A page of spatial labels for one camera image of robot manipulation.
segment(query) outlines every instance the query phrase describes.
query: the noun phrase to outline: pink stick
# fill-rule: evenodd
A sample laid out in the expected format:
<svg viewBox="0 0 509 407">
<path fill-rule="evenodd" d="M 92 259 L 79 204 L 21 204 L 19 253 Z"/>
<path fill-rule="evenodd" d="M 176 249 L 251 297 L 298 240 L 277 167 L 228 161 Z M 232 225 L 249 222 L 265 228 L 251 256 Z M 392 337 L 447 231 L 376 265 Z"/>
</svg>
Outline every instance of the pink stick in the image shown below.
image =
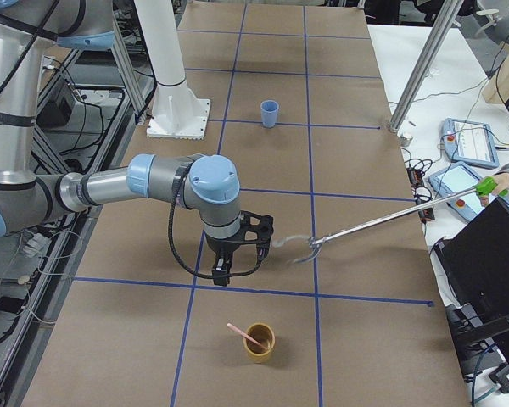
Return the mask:
<svg viewBox="0 0 509 407">
<path fill-rule="evenodd" d="M 264 350 L 268 350 L 268 348 L 266 346 L 264 346 L 262 343 L 258 342 L 256 339 L 254 339 L 253 337 L 247 335 L 245 332 L 243 332 L 241 329 L 239 329 L 238 327 L 232 325 L 230 322 L 227 323 L 227 326 L 232 329 L 234 332 L 238 333 L 239 335 L 241 335 L 242 337 L 244 337 L 245 339 L 251 341 L 252 343 L 254 344 L 257 344 L 258 346 L 260 346 L 261 348 L 263 348 Z"/>
</svg>

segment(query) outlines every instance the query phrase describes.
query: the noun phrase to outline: white desk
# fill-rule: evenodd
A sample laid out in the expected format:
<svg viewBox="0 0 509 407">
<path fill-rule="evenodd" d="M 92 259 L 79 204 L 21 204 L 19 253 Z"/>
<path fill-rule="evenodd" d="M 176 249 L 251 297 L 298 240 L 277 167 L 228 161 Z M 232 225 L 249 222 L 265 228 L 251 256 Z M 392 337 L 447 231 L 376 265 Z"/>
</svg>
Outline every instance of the white desk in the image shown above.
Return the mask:
<svg viewBox="0 0 509 407">
<path fill-rule="evenodd" d="M 418 59 L 424 42 L 428 38 L 429 29 L 424 27 L 398 27 L 370 25 L 375 54 L 378 60 L 384 88 L 390 102 L 398 102 L 406 86 L 411 71 Z M 430 69 L 430 74 L 424 80 L 416 98 L 424 98 L 429 94 L 440 92 L 459 92 L 479 84 L 486 78 L 484 71 L 475 59 L 472 51 L 459 30 L 450 30 L 441 49 Z M 478 95 L 482 86 L 476 87 L 460 95 L 442 95 L 415 102 L 407 115 L 406 122 L 400 131 L 408 131 L 413 135 L 413 141 L 407 148 L 413 158 L 439 158 L 437 148 L 440 138 L 440 128 L 447 117 L 466 119 L 473 105 L 475 107 L 469 115 L 469 120 L 489 123 L 492 131 L 505 143 L 509 143 L 509 114 L 503 105 L 487 104 Z M 395 103 L 390 104 L 394 111 Z M 509 162 L 509 151 L 499 151 L 501 164 Z M 441 160 L 433 164 L 427 175 L 447 167 L 450 161 L 443 154 Z M 492 174 L 493 170 L 475 169 L 481 176 Z M 436 221 L 428 224 L 426 242 L 428 246 L 434 244 L 441 237 L 453 237 L 466 222 L 455 211 L 446 205 L 439 205 L 434 209 Z M 439 290 L 445 304 L 452 302 L 445 273 L 441 270 L 437 260 L 433 259 L 434 271 L 438 277 Z M 492 387 L 492 381 L 484 374 L 478 379 L 475 388 L 479 396 Z M 483 407 L 509 407 L 509 394 L 494 393 L 482 401 Z"/>
</svg>

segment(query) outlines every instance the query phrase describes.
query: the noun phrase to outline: human hand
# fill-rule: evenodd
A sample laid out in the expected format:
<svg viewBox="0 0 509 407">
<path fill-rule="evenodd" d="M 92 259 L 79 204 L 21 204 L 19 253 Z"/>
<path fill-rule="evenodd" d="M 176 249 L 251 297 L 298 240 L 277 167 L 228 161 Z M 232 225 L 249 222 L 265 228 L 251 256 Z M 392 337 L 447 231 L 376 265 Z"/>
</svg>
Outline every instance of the human hand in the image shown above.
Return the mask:
<svg viewBox="0 0 509 407">
<path fill-rule="evenodd" d="M 494 188 L 494 190 L 491 192 L 491 194 L 494 195 L 495 197 L 500 195 L 500 193 L 502 193 L 506 189 L 509 189 L 509 173 L 508 172 L 501 172 L 500 174 L 494 174 L 494 175 L 490 176 L 490 178 L 492 178 L 496 183 L 496 188 Z M 489 204 L 489 196 L 488 195 L 483 195 L 478 198 L 481 200 L 481 205 L 486 206 Z"/>
</svg>

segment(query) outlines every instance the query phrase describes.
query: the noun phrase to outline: mustard yellow cup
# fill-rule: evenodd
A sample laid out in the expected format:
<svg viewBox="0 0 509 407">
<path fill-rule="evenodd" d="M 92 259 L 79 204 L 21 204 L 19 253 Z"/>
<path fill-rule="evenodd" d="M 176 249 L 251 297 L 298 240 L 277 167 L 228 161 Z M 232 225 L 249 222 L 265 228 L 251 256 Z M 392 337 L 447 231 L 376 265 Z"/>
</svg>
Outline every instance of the mustard yellow cup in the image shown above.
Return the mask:
<svg viewBox="0 0 509 407">
<path fill-rule="evenodd" d="M 275 334 L 273 330 L 262 322 L 257 322 L 249 327 L 247 335 L 264 345 L 261 348 L 256 343 L 252 343 L 248 339 L 243 339 L 243 347 L 247 351 L 248 357 L 255 363 L 264 363 L 271 357 L 271 353 L 275 348 Z"/>
</svg>

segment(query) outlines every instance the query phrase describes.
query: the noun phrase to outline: tablet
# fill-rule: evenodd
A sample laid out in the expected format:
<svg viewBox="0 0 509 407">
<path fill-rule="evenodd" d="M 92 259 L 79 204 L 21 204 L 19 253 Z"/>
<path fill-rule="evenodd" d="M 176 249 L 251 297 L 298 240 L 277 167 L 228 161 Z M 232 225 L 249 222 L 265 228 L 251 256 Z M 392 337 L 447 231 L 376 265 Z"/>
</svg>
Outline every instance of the tablet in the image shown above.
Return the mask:
<svg viewBox="0 0 509 407">
<path fill-rule="evenodd" d="M 483 168 L 500 166 L 494 136 L 486 123 L 445 119 L 442 143 L 451 161 Z"/>
<path fill-rule="evenodd" d="M 466 163 L 457 162 L 444 170 L 430 175 L 428 182 L 436 192 L 436 195 L 446 196 L 473 187 L 482 178 Z M 490 202 L 494 199 L 494 196 L 489 195 Z M 509 200 L 504 198 L 504 201 L 509 206 Z M 447 204 L 467 221 L 472 220 L 484 209 L 476 193 L 470 193 Z"/>
</svg>

